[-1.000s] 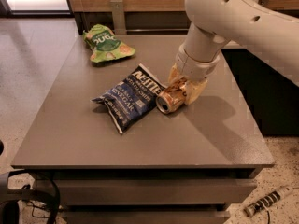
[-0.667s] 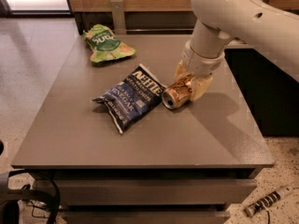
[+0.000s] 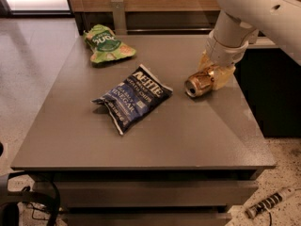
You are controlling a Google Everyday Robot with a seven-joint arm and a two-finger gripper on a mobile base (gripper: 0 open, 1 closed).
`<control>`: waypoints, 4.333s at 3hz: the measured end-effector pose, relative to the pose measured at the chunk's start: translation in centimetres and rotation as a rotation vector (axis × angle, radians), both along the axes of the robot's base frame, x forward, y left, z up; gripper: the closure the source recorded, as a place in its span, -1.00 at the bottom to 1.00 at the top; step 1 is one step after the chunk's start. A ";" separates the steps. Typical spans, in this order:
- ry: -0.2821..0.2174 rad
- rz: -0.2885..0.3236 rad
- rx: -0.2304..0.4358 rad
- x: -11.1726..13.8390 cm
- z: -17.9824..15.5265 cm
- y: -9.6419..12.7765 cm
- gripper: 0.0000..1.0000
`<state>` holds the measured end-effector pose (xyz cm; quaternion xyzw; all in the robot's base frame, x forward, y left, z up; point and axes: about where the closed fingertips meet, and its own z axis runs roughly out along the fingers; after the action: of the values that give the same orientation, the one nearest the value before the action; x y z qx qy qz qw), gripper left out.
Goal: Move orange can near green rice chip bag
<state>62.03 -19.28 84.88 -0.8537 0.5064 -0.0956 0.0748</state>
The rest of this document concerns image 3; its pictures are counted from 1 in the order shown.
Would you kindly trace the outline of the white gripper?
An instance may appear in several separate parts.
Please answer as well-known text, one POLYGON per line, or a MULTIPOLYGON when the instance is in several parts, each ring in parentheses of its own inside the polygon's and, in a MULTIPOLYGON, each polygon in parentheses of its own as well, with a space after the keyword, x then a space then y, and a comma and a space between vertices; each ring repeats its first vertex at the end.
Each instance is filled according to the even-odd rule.
POLYGON ((198 70, 200 72, 206 69, 214 69, 213 90, 223 88, 235 72, 235 64, 239 62, 246 51, 248 41, 245 41, 238 47, 223 45, 214 37, 214 31, 211 31, 205 44, 198 70))

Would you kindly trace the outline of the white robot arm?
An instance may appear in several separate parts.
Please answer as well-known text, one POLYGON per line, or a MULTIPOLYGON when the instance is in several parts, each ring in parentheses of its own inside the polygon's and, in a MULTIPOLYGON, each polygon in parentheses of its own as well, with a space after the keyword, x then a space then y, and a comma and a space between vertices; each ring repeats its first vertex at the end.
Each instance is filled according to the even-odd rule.
POLYGON ((224 87, 255 31, 301 64, 301 2, 297 0, 216 0, 220 6, 199 68, 212 77, 213 89, 224 87))

